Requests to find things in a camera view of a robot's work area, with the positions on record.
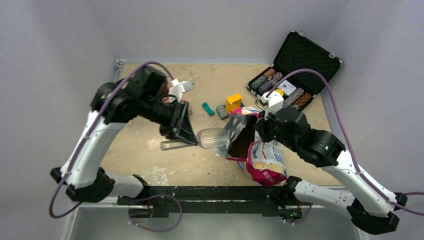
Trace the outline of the clear plastic scoop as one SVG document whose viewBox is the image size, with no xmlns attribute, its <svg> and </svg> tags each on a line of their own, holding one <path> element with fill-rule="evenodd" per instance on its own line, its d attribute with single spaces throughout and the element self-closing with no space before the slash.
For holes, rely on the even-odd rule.
<svg viewBox="0 0 424 240">
<path fill-rule="evenodd" d="M 191 143 L 182 138 L 176 138 L 161 141 L 159 147 L 162 151 L 170 151 L 187 147 L 214 149 L 226 145 L 230 139 L 229 132 L 222 127 L 205 128 L 191 136 L 194 137 L 195 143 Z"/>
</svg>

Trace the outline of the colourful pet food bag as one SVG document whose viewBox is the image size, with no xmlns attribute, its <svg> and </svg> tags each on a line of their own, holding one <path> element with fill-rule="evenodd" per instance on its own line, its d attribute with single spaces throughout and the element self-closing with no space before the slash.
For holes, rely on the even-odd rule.
<svg viewBox="0 0 424 240">
<path fill-rule="evenodd" d="M 259 113 L 254 107 L 239 107 L 232 111 L 224 126 L 229 139 L 215 150 L 219 156 L 236 162 L 253 181 L 270 187 L 286 181 L 288 173 L 283 160 L 283 145 L 275 140 L 262 142 L 254 129 Z"/>
</svg>

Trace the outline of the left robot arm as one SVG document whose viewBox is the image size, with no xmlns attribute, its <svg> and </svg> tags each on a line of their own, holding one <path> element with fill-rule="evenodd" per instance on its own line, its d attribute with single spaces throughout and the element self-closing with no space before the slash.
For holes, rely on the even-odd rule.
<svg viewBox="0 0 424 240">
<path fill-rule="evenodd" d="M 189 81 L 167 77 L 150 63 L 118 82 L 103 84 L 96 92 L 86 126 L 69 160 L 50 172 L 65 184 L 66 195 L 74 202 L 97 203 L 109 196 L 130 197 L 146 203 L 149 191 L 137 175 L 123 176 L 101 168 L 101 163 L 118 133 L 136 117 L 159 125 L 168 140 L 197 146 L 184 93 L 193 89 Z"/>
</svg>

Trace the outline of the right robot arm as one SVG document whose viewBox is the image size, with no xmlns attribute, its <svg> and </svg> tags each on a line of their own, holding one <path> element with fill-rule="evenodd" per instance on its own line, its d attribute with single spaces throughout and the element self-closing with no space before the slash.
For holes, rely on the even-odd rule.
<svg viewBox="0 0 424 240">
<path fill-rule="evenodd" d="M 407 196 L 384 188 L 362 167 L 356 169 L 351 153 L 331 132 L 311 128 L 305 114 L 288 107 L 270 114 L 261 111 L 254 129 L 263 143 L 277 141 L 306 163 L 332 175 L 346 188 L 346 191 L 336 191 L 289 176 L 279 192 L 283 206 L 295 201 L 316 204 L 340 213 L 371 235 L 397 229 L 400 219 L 395 211 L 398 207 L 391 202 L 405 206 Z"/>
</svg>

